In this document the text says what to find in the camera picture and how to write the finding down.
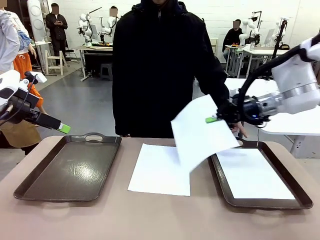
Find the person in black jacket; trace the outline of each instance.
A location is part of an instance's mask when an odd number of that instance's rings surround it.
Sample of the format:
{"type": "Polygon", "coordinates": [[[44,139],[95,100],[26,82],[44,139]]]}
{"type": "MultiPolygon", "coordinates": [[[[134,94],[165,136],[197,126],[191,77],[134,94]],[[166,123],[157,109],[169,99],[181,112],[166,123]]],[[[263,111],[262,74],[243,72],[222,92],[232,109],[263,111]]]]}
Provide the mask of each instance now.
{"type": "Polygon", "coordinates": [[[226,34],[224,41],[223,41],[223,46],[222,46],[222,52],[223,52],[223,57],[227,61],[228,60],[228,55],[229,55],[229,48],[226,47],[226,45],[239,45],[240,44],[240,39],[239,36],[242,34],[242,29],[240,28],[241,20],[237,19],[233,22],[233,28],[231,28],[228,33],[226,34]]]}
{"type": "MultiPolygon", "coordinates": [[[[64,58],[66,58],[66,33],[68,28],[67,21],[64,16],[59,14],[59,5],[51,4],[52,12],[45,17],[46,27],[50,30],[50,37],[55,56],[59,56],[59,51],[62,51],[64,58]]],[[[60,64],[60,60],[56,60],[56,65],[60,64]]]]}
{"type": "Polygon", "coordinates": [[[112,74],[115,132],[124,137],[173,138],[171,120],[192,100],[195,77],[217,106],[229,98],[205,23],[177,0],[141,0],[119,20],[112,74]]]}

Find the dark brown tray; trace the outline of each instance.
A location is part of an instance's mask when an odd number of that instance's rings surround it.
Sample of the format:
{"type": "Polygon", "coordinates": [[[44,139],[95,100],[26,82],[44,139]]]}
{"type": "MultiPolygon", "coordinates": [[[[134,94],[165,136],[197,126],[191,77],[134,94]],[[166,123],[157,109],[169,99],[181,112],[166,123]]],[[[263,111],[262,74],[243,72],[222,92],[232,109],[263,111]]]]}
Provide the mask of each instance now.
{"type": "Polygon", "coordinates": [[[120,143],[120,137],[100,133],[64,136],[13,195],[42,202],[93,201],[100,196],[120,143]]]}
{"type": "Polygon", "coordinates": [[[272,166],[274,171],[282,179],[283,183],[288,187],[294,195],[294,200],[289,199],[237,199],[234,198],[228,180],[220,165],[217,155],[211,157],[212,163],[220,183],[220,187],[226,202],[234,207],[251,208],[251,209],[265,209],[265,210],[301,210],[310,209],[314,203],[302,189],[295,178],[288,172],[285,166],[280,162],[276,155],[271,151],[268,145],[264,142],[259,142],[257,146],[256,141],[245,141],[238,138],[243,142],[240,148],[243,149],[259,149],[268,163],[272,166]]]}

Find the robotic arm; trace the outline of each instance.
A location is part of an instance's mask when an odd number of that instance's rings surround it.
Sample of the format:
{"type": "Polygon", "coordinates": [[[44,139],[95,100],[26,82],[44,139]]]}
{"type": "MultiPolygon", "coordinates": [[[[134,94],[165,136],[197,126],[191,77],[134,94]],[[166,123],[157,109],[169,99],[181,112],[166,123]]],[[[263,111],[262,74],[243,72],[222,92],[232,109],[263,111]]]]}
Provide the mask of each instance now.
{"type": "Polygon", "coordinates": [[[311,62],[320,61],[320,34],[254,71],[239,90],[238,98],[217,110],[229,125],[243,121],[258,126],[278,113],[296,114],[320,104],[320,89],[311,62]],[[279,92],[246,97],[255,79],[272,69],[279,92]]]}
{"type": "Polygon", "coordinates": [[[249,28],[253,29],[253,36],[254,37],[260,35],[259,29],[254,24],[254,21],[253,21],[252,18],[242,20],[242,32],[243,32],[243,34],[239,35],[240,45],[241,46],[246,45],[245,44],[246,43],[246,39],[249,37],[249,34],[247,32],[248,26],[249,26],[249,28]]]}
{"type": "MultiPolygon", "coordinates": [[[[286,22],[286,26],[287,26],[287,22],[289,21],[289,18],[287,18],[287,17],[281,17],[281,20],[280,20],[280,21],[277,21],[277,22],[275,23],[275,26],[276,26],[276,27],[275,27],[274,32],[273,32],[273,35],[272,35],[272,37],[271,37],[271,43],[270,43],[270,45],[271,45],[272,47],[274,47],[274,46],[276,45],[277,38],[278,38],[279,35],[280,35],[280,28],[281,28],[281,25],[282,25],[282,23],[283,23],[284,21],[286,22]]],[[[286,35],[286,28],[287,28],[287,27],[285,27],[285,28],[283,29],[280,40],[282,40],[282,38],[286,35]]]]}
{"type": "Polygon", "coordinates": [[[20,73],[15,70],[0,75],[0,129],[5,122],[18,124],[26,120],[32,124],[68,133],[70,127],[60,120],[33,110],[39,100],[29,93],[29,82],[35,84],[45,77],[39,72],[26,72],[26,78],[20,80],[20,73]]]}
{"type": "Polygon", "coordinates": [[[100,38],[101,42],[105,43],[105,35],[112,35],[113,28],[115,27],[116,23],[118,21],[117,17],[110,16],[107,22],[107,27],[103,25],[103,17],[100,18],[101,22],[101,32],[100,32],[100,38]]]}
{"type": "Polygon", "coordinates": [[[80,20],[79,20],[79,34],[84,36],[85,39],[85,46],[86,47],[91,47],[91,36],[92,36],[92,31],[89,27],[89,24],[92,22],[91,17],[89,13],[86,15],[82,13],[80,15],[80,20]]]}

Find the table surface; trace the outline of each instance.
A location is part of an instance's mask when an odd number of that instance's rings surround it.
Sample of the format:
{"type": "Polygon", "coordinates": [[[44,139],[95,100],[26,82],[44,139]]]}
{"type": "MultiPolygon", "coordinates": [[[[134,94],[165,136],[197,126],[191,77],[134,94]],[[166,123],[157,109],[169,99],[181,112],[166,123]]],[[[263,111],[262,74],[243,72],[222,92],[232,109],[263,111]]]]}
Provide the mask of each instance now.
{"type": "Polygon", "coordinates": [[[232,46],[232,45],[225,45],[226,48],[230,48],[230,49],[238,49],[238,46],[232,46]]]}
{"type": "MultiPolygon", "coordinates": [[[[242,50],[251,55],[269,55],[270,56],[274,54],[274,50],[253,49],[252,51],[250,51],[249,49],[244,49],[244,48],[242,50]]],[[[277,56],[283,55],[286,52],[288,52],[288,50],[278,50],[276,52],[276,55],[277,56]]]]}
{"type": "MultiPolygon", "coordinates": [[[[231,93],[241,88],[244,82],[244,78],[227,78],[225,85],[231,93]]],[[[275,81],[257,79],[248,89],[247,95],[260,97],[277,90],[275,81]]],[[[273,135],[320,136],[320,106],[297,114],[278,113],[270,119],[266,127],[260,129],[262,132],[273,135]]]]}
{"type": "Polygon", "coordinates": [[[51,42],[50,42],[50,41],[36,41],[35,44],[36,44],[37,46],[40,46],[40,45],[51,44],[51,42]]]}
{"type": "Polygon", "coordinates": [[[191,173],[189,197],[127,191],[142,144],[173,146],[173,139],[124,138],[101,196],[94,202],[15,199],[14,190],[60,139],[44,139],[0,182],[1,239],[319,239],[320,186],[275,142],[267,144],[313,200],[312,209],[262,211],[231,207],[219,185],[215,186],[207,161],[191,173]]]}
{"type": "Polygon", "coordinates": [[[104,52],[110,52],[110,51],[113,51],[113,47],[112,46],[103,46],[101,47],[103,49],[93,49],[93,48],[90,48],[90,47],[86,47],[86,46],[77,46],[77,47],[73,47],[72,49],[73,50],[82,50],[82,51],[104,51],[104,52]]]}

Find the orange pants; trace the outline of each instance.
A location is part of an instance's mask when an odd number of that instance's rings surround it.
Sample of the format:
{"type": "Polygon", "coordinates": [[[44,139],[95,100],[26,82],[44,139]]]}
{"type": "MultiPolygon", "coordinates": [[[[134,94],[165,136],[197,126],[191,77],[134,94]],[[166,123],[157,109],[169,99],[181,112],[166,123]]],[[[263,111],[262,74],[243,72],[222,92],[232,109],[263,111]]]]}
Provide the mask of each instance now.
{"type": "MultiPolygon", "coordinates": [[[[25,72],[32,71],[31,60],[28,53],[24,53],[21,55],[17,55],[13,61],[14,70],[20,73],[20,78],[25,78],[25,72]]],[[[36,106],[39,108],[44,104],[44,99],[37,91],[35,85],[32,85],[30,89],[30,93],[37,96],[39,101],[37,102],[36,106]]]]}

